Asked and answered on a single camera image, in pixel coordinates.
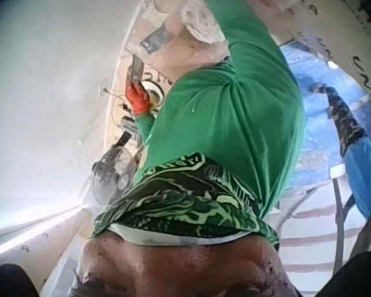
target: orange glove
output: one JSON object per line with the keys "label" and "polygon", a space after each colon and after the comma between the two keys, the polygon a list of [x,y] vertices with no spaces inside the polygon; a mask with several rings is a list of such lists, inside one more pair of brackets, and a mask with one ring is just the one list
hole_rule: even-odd
{"label": "orange glove", "polygon": [[140,82],[133,83],[127,79],[125,96],[136,116],[150,111],[150,96]]}

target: person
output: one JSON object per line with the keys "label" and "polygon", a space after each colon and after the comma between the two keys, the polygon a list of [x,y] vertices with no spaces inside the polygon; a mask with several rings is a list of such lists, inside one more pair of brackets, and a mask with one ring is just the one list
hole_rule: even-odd
{"label": "person", "polygon": [[340,154],[348,173],[352,195],[343,208],[343,222],[355,205],[367,220],[351,252],[352,258],[368,251],[371,244],[371,141],[335,88],[317,83],[312,86],[312,91],[327,94],[329,113],[338,131]]}
{"label": "person", "polygon": [[301,93],[246,1],[206,3],[231,58],[179,79],[157,119],[127,83],[145,150],[96,218],[70,296],[297,296],[264,218],[299,158]]}

